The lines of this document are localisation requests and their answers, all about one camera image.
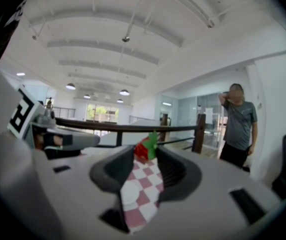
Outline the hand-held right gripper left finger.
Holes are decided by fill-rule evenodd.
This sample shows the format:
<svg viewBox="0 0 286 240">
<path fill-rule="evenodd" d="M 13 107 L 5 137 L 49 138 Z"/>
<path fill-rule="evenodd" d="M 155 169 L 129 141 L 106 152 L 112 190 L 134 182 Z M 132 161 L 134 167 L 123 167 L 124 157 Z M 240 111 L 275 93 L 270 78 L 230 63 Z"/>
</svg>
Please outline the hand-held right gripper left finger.
<svg viewBox="0 0 286 240">
<path fill-rule="evenodd" d="M 134 167 L 134 146 L 124 146 L 120 151 L 95 163 L 89 176 L 103 192 L 119 192 Z"/>
</svg>

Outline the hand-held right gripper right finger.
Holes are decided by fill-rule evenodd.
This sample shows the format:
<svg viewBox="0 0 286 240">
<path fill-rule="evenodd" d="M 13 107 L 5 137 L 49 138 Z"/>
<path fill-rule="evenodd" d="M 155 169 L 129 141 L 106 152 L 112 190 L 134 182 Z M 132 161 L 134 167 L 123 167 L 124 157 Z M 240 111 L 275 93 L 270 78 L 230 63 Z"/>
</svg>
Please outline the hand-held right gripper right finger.
<svg viewBox="0 0 286 240">
<path fill-rule="evenodd" d="M 157 148 L 156 158 L 163 180 L 160 202 L 183 201 L 199 187 L 202 171 L 196 163 L 165 147 Z"/>
</svg>

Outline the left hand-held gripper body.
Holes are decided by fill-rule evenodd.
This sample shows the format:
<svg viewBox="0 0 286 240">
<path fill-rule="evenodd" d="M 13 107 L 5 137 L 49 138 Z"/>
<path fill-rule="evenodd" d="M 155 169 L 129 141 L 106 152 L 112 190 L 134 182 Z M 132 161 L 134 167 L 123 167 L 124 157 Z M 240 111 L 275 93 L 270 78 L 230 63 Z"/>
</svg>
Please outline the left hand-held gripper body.
<svg viewBox="0 0 286 240">
<path fill-rule="evenodd" d="M 30 147 L 44 151 L 81 151 L 99 144 L 100 137 L 95 134 L 58 128 L 53 109 L 37 101 L 24 85 L 19 85 L 17 92 L 22 99 L 7 128 Z"/>
</svg>

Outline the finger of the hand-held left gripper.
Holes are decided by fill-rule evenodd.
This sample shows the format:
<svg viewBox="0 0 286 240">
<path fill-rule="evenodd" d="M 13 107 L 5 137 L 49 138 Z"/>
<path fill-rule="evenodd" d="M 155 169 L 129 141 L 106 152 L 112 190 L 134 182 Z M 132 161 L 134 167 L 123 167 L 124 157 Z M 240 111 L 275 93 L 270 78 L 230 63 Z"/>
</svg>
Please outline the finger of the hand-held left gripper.
<svg viewBox="0 0 286 240">
<path fill-rule="evenodd" d="M 81 154 L 80 150 L 62 150 L 58 148 L 47 148 L 44 149 L 44 152 L 48 160 L 77 157 Z"/>
</svg>

